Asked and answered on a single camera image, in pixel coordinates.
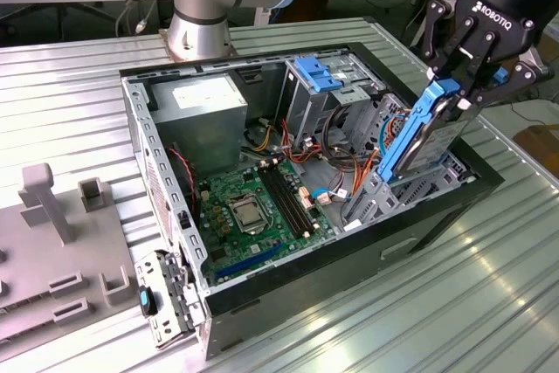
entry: green motherboard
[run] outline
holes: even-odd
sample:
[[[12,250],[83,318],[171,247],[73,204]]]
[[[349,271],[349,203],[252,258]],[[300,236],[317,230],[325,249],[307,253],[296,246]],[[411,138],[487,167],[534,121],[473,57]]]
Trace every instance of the green motherboard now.
[[[302,186],[289,161],[264,171],[254,167],[212,176],[198,185],[198,230],[209,253],[202,268],[211,285],[335,236],[320,208],[304,208]],[[295,213],[300,218],[294,219]]]

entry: slotted aluminum surface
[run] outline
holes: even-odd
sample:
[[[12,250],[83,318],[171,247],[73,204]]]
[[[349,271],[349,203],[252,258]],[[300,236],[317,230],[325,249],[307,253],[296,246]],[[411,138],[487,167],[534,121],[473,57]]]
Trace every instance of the slotted aluminum surface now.
[[[415,92],[426,82],[420,62],[361,19],[231,35],[241,54],[361,41]],[[91,176],[111,183],[133,259],[163,247],[132,155],[116,71],[169,63],[161,39],[10,48],[0,51],[0,63],[0,205],[18,200],[19,165],[47,161],[55,191]],[[556,189],[481,122],[465,138],[506,179],[492,197],[429,249],[209,363],[193,338],[156,352],[133,308],[0,370],[557,372]]]

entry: metal frame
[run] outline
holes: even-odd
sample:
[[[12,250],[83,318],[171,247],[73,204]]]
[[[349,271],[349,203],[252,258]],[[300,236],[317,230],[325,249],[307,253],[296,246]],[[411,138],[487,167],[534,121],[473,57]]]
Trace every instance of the metal frame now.
[[[384,84],[395,92],[405,103],[413,103],[417,97],[402,83],[379,59],[361,44],[324,45],[320,48],[298,49],[297,54],[312,53],[321,56],[321,51],[346,51],[355,55],[368,71],[376,74]],[[481,198],[490,194],[502,182],[475,152],[463,142],[457,142],[452,152],[476,174],[477,179],[463,184],[459,189],[447,191],[444,195],[433,197],[407,210],[405,217],[399,213],[390,215],[371,226],[344,232],[336,242],[320,249],[305,250],[292,258],[286,258],[272,270],[260,270],[258,275],[244,275],[230,280],[223,285],[208,287],[201,276],[201,264],[207,258],[188,207],[183,203],[177,182],[163,152],[155,124],[149,115],[150,79],[161,83],[166,80],[180,79],[202,68],[209,73],[222,73],[237,66],[246,66],[258,61],[272,63],[293,57],[293,49],[275,52],[273,55],[258,54],[241,59],[213,59],[189,64],[148,67],[121,72],[123,86],[130,100],[128,118],[133,126],[135,152],[139,159],[144,179],[148,179],[148,190],[157,215],[166,231],[170,248],[176,254],[181,249],[193,268],[196,287],[201,297],[205,298],[204,307],[207,314],[204,326],[200,327],[201,341],[205,354],[212,358],[226,351],[240,341],[261,334],[321,300],[330,297],[347,287],[357,284],[363,278],[374,275],[382,268],[423,249],[434,241],[459,215]],[[180,214],[186,212],[190,222],[181,226]],[[427,229],[424,221],[433,220],[434,225]],[[361,259],[355,264],[354,259]],[[370,264],[363,269],[364,261]],[[352,266],[352,269],[340,266]],[[336,281],[319,280],[324,275],[335,276]],[[303,290],[314,289],[312,295],[305,295]],[[290,301],[282,310],[277,301]]]

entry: connector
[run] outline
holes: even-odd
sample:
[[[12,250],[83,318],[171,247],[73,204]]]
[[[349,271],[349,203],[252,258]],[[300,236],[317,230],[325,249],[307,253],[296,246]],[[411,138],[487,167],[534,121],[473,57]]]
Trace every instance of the connector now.
[[[316,202],[320,205],[329,205],[332,203],[332,200],[330,199],[330,196],[327,192],[323,192],[316,197]]]
[[[266,118],[260,117],[259,118],[259,123],[267,128],[270,125],[270,120],[267,120]]]
[[[146,26],[148,25],[148,21],[146,20],[146,18],[144,18],[143,20],[141,20],[138,25],[136,26],[135,29],[135,35],[138,35],[140,33],[143,32],[143,30],[146,29]]]

